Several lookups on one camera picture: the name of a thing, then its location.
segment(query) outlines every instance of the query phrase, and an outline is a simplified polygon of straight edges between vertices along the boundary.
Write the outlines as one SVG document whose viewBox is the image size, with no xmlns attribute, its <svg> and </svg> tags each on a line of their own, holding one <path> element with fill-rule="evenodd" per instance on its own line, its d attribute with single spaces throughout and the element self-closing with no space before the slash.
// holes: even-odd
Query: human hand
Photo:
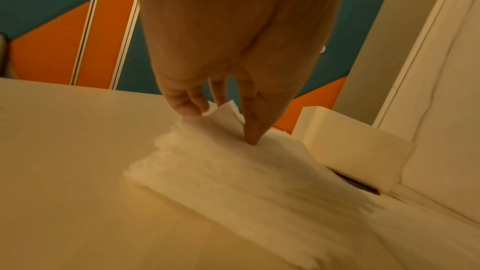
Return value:
<svg viewBox="0 0 480 270">
<path fill-rule="evenodd" d="M 310 76 L 339 0 L 140 0 L 158 87 L 184 117 L 227 101 L 236 77 L 244 136 L 257 144 Z"/>
</svg>

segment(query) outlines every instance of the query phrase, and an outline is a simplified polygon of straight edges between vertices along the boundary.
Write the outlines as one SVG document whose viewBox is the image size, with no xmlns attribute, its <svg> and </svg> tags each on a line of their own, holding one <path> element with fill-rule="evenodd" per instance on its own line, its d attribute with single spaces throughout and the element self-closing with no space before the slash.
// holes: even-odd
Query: table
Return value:
<svg viewBox="0 0 480 270">
<path fill-rule="evenodd" d="M 176 119 L 159 95 L 0 78 L 0 269 L 294 269 L 123 177 Z"/>
</svg>

